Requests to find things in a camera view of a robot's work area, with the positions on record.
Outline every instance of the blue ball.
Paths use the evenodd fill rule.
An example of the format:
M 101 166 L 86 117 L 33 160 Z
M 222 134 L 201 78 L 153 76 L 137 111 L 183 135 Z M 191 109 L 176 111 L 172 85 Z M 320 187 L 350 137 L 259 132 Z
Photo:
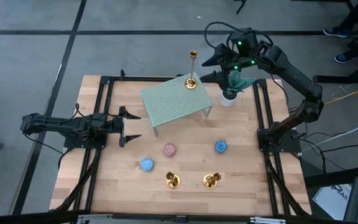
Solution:
M 140 168 L 142 168 L 142 170 L 144 171 L 152 170 L 153 166 L 154 166 L 154 162 L 152 159 L 149 158 L 143 159 L 142 162 L 140 163 Z
M 217 153 L 224 153 L 227 150 L 227 144 L 223 140 L 219 140 L 215 143 L 215 151 Z

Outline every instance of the gold candle holder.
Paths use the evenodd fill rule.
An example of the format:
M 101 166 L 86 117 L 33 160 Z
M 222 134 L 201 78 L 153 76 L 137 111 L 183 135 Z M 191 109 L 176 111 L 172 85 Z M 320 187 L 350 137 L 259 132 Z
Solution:
M 178 188 L 180 185 L 180 178 L 173 172 L 167 172 L 167 186 L 171 189 Z
M 190 51 L 190 58 L 191 58 L 191 72 L 190 78 L 186 79 L 185 87 L 189 90 L 194 90 L 197 87 L 197 82 L 193 78 L 193 70 L 194 70 L 194 61 L 196 60 L 198 52 L 196 50 Z
M 207 174 L 203 179 L 203 183 L 206 188 L 214 189 L 218 184 L 218 180 L 220 179 L 221 175 L 219 173 Z

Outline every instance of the sneaker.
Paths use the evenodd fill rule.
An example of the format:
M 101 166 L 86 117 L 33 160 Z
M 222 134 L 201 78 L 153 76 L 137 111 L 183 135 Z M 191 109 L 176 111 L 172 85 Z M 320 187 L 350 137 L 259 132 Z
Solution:
M 334 60 L 337 62 L 337 63 L 347 63 L 347 62 L 350 62 L 351 60 L 354 60 L 356 57 L 354 58 L 348 58 L 346 57 L 345 55 L 338 55 L 336 57 L 334 57 Z
M 341 37 L 341 38 L 349 37 L 351 34 L 351 30 L 342 29 L 340 27 L 327 28 L 323 32 L 325 35 L 336 36 L 336 37 Z

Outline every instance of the wooden table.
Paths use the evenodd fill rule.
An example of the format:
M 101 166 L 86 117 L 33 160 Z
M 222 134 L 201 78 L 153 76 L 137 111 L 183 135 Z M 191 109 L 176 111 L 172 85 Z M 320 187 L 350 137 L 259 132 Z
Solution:
M 83 78 L 77 101 L 83 114 L 93 112 L 99 79 L 98 75 Z M 158 82 L 114 82 L 109 112 L 117 114 L 120 106 L 126 106 L 130 113 L 140 116 L 140 120 L 126 120 L 125 134 L 141 134 L 142 137 L 121 148 L 119 135 L 108 135 L 101 153 L 91 212 L 271 215 L 264 160 L 257 142 L 258 124 L 252 87 L 239 94 L 234 106 L 225 108 L 219 103 L 221 90 L 218 85 L 205 83 L 214 104 L 208 119 L 202 112 L 189 115 L 161 126 L 160 136 L 155 137 L 139 92 L 156 84 Z M 281 121 L 288 116 L 283 91 L 272 80 L 267 80 L 267 85 L 273 118 Z M 217 140 L 226 140 L 228 149 L 224 154 L 214 151 Z M 163 154 L 163 146 L 168 142 L 177 147 L 177 153 L 171 158 Z M 50 208 L 59 206 L 76 185 L 84 151 L 74 149 L 63 158 Z M 150 172 L 139 167 L 146 157 L 155 161 Z M 311 213 L 298 159 L 289 153 L 281 153 L 281 162 L 289 191 L 303 209 Z M 179 188 L 166 186 L 168 171 L 181 178 Z M 222 179 L 215 189 L 207 189 L 203 177 L 215 172 L 219 172 Z M 86 185 L 80 208 L 85 207 L 87 192 Z M 282 213 L 277 186 L 276 194 Z

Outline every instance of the pink textured ball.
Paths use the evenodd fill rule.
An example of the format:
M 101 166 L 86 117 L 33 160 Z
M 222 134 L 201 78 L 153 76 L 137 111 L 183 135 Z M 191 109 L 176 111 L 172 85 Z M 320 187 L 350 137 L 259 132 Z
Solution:
M 175 155 L 176 151 L 177 149 L 172 143 L 168 143 L 164 146 L 164 154 L 168 157 Z

